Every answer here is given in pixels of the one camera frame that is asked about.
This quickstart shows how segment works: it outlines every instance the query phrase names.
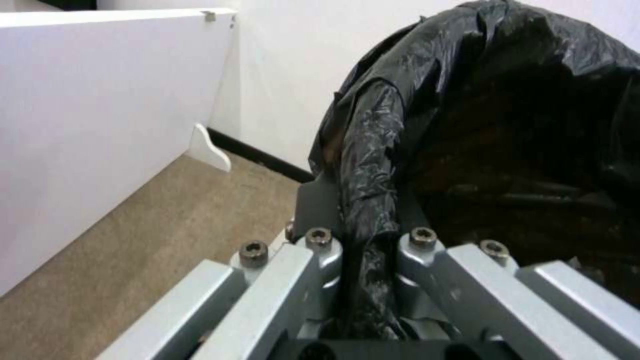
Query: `white wooden board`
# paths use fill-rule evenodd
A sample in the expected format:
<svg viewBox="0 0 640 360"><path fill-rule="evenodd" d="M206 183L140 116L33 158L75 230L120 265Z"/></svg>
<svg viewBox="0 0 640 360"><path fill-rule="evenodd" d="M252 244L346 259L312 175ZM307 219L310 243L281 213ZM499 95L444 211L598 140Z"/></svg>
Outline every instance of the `white wooden board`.
<svg viewBox="0 0 640 360"><path fill-rule="evenodd" d="M0 14L0 295L187 150L233 31L210 11Z"/></svg>

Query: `gray metal bar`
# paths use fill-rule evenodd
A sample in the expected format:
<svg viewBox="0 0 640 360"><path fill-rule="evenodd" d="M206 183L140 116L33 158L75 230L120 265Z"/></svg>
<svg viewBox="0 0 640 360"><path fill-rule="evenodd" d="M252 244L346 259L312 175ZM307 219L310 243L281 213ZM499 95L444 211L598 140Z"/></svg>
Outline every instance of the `gray metal bar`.
<svg viewBox="0 0 640 360"><path fill-rule="evenodd" d="M266 359L283 334L297 335L319 289L314 253L283 245L193 359Z"/></svg>
<svg viewBox="0 0 640 360"><path fill-rule="evenodd" d="M640 313L566 264L522 268L516 277L623 359L640 359Z"/></svg>
<svg viewBox="0 0 640 360"><path fill-rule="evenodd" d="M204 260L105 349L98 359L182 359L245 289L230 266Z"/></svg>
<svg viewBox="0 0 640 360"><path fill-rule="evenodd" d="M465 337L499 334L525 359L614 359L475 245L430 256L403 239L401 274L420 284Z"/></svg>

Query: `beige carpet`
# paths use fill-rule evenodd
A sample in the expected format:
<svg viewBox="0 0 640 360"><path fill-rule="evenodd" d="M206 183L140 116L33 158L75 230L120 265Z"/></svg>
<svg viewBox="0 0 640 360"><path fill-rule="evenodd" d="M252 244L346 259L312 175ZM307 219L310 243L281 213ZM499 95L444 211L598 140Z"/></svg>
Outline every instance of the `beige carpet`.
<svg viewBox="0 0 640 360"><path fill-rule="evenodd" d="M181 157L0 299L0 359L91 359L202 259L271 241L298 183Z"/></svg>

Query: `hex socket screw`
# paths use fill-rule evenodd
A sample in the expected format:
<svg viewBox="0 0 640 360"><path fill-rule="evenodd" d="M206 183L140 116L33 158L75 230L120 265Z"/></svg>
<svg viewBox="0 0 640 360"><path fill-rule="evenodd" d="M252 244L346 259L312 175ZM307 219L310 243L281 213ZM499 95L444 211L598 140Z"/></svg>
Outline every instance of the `hex socket screw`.
<svg viewBox="0 0 640 360"><path fill-rule="evenodd" d="M269 261L269 247L260 240L248 241L240 246L240 264L247 268L260 268Z"/></svg>
<svg viewBox="0 0 640 360"><path fill-rule="evenodd" d="M501 266L507 265L509 249L507 249L503 243L492 239L485 239L480 241L480 250Z"/></svg>
<svg viewBox="0 0 640 360"><path fill-rule="evenodd" d="M330 249L333 235L331 230L325 227L312 227L305 234L305 245L313 251L326 251Z"/></svg>
<svg viewBox="0 0 640 360"><path fill-rule="evenodd" d="M409 244L421 251L431 251L438 241L438 235L428 227L414 227L409 233Z"/></svg>
<svg viewBox="0 0 640 360"><path fill-rule="evenodd" d="M284 238L289 241L293 240L293 221L287 221L284 226Z"/></svg>

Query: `black plastic bag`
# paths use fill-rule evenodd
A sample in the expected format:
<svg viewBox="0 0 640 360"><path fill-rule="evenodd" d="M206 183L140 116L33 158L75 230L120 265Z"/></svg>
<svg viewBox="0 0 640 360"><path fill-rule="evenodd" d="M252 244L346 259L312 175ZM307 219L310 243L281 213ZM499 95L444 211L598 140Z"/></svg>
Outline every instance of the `black plastic bag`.
<svg viewBox="0 0 640 360"><path fill-rule="evenodd" d="M512 1L421 19L366 54L309 156L340 186L337 336L407 337L391 281L407 186L446 245L495 238L521 265L577 256L640 304L639 74L592 25Z"/></svg>

